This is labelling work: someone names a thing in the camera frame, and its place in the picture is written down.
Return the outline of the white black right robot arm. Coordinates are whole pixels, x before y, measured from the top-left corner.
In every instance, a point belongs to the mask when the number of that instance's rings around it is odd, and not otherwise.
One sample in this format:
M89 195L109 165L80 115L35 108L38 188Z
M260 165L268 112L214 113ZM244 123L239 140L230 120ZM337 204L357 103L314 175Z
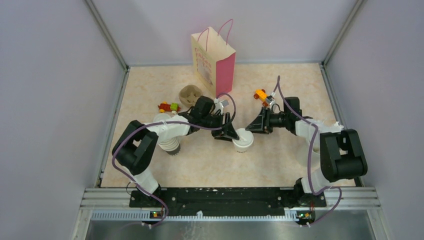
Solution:
M285 97L283 110L274 112L262 107L258 116L245 128L255 134L270 134L275 128L306 140L307 175L299 178L292 190L292 199L307 206L314 198L340 180L364 176L368 164L359 134L339 123L326 126L309 116L303 116L298 97Z

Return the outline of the white plastic cup lid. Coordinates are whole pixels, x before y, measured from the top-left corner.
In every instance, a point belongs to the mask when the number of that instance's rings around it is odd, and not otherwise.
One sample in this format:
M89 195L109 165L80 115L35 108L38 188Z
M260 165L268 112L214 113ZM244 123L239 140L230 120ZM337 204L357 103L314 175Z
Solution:
M234 139L232 141L235 146L241 147L241 148L247 148L253 144L254 135L252 132L244 128L238 128L236 130L236 133L238 135L238 139Z

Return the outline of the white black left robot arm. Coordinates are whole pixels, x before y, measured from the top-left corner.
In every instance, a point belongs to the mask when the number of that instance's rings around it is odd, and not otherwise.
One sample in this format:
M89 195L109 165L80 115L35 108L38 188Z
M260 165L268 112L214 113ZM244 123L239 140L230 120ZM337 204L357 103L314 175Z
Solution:
M147 206L154 207L161 198L157 191L160 185L149 169L156 147L176 155L181 149L180 138L198 130L210 131L216 140L239 140L232 125L235 116L224 112L223 101L200 96L187 111L166 119L151 123L133 120L112 149L112 166L135 184Z

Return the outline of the white paper coffee cup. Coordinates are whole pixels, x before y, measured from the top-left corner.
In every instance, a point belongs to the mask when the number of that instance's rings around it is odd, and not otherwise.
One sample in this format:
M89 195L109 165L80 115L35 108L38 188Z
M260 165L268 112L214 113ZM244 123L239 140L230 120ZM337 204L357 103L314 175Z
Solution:
M240 145L237 144L236 142L233 142L234 148L238 153L245 153L248 151L248 149L252 146L251 144L247 144L247 145Z

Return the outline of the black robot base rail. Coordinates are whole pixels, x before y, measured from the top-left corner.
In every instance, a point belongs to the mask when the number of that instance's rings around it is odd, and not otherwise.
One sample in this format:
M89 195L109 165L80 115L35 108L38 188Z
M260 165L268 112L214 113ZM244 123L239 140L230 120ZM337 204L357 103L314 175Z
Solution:
M133 190L131 208L169 209L170 217L265 217L283 216L294 208L326 207L324 194L304 193L292 187L168 187L153 196Z

